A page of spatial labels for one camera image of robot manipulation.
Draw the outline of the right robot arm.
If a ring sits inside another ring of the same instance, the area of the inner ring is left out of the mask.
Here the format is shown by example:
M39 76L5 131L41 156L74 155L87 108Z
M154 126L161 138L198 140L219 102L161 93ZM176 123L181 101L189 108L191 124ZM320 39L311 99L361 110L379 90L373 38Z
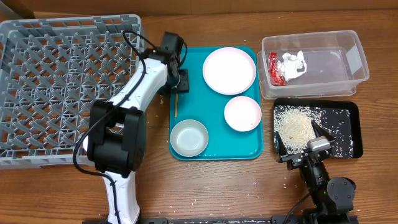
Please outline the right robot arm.
M288 170L299 169L307 185L308 193L300 199L286 216L272 217L273 223L324 223L354 224L357 216L350 215L356 184L347 177L331 178L323 161L331 156L335 138L311 122L315 138L296 154L289 154L279 133L277 140L277 162L287 164Z

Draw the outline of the white tissue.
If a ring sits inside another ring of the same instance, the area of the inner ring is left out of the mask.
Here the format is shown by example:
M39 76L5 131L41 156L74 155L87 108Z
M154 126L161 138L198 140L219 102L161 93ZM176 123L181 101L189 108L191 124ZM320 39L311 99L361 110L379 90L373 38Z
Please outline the white tissue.
M298 51L296 55L286 52L282 55L282 59L282 62L277 62L277 69L286 82L307 72L307 63L302 50Z

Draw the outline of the wooden chopstick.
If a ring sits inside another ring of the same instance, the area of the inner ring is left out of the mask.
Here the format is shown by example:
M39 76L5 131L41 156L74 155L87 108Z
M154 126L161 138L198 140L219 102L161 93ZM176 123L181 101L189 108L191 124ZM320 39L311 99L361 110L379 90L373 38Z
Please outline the wooden chopstick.
M178 93L175 94L175 112L174 117L176 118L178 115Z

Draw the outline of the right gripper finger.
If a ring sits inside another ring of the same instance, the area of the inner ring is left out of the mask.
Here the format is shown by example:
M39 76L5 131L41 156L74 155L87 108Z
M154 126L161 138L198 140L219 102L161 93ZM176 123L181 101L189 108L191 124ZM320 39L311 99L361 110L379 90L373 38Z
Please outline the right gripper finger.
M327 138L327 140L329 140L331 145L335 143L335 138L330 133L321 128L316 121L311 121L311 125L315 134L315 138L324 136L325 138Z
M284 158L287 157L289 154L287 153L287 150L284 146L283 140L279 134L278 131L275 132L276 135L276 139L277 139L277 162L278 163L283 163L284 162Z

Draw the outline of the red snack wrapper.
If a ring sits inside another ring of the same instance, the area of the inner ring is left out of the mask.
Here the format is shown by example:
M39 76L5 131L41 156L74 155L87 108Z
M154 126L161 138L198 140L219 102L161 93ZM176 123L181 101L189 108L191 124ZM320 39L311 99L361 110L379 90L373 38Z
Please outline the red snack wrapper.
M270 73L271 84L274 86L285 86L286 84L285 78L277 68L276 52L271 52L269 54L268 62L269 62L269 73Z

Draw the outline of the rice pile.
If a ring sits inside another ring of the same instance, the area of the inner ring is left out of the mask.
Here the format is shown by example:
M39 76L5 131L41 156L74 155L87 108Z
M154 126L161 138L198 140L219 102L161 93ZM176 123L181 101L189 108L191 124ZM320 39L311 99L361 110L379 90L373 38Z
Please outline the rice pile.
M295 154L304 150L308 141L315 138L311 125L314 121L335 138L332 156L353 157L349 116L347 109L277 105L274 107L274 131L279 133L286 151Z

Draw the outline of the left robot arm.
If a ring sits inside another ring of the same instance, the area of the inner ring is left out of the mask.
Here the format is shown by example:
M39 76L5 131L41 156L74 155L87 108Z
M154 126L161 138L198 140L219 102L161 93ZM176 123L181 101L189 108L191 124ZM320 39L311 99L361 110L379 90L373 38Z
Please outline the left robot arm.
M156 94L189 91L188 72L181 68L187 43L181 36L166 32L160 46L151 44L137 56L135 73L120 92L93 103L89 128L76 144L94 163L92 174L104 180L109 205L105 223L139 222L135 181L146 149L146 109Z

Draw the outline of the grey metal bowl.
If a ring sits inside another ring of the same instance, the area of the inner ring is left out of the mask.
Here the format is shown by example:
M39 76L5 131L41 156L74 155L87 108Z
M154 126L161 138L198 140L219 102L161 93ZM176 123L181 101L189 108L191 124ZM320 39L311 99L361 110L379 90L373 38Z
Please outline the grey metal bowl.
M180 156L195 157L207 147L209 134L205 126L194 119L177 123L170 133L172 149Z

